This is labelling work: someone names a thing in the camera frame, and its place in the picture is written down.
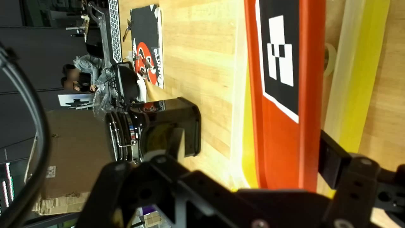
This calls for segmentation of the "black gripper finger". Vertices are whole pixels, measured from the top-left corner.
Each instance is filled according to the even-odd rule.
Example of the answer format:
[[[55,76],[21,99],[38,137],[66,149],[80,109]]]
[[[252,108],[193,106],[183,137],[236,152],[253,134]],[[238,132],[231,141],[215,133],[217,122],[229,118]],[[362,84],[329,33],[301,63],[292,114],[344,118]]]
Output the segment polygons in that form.
[[[338,186],[340,175],[350,160],[352,156],[336,141],[326,132],[320,132],[317,172],[329,187]]]

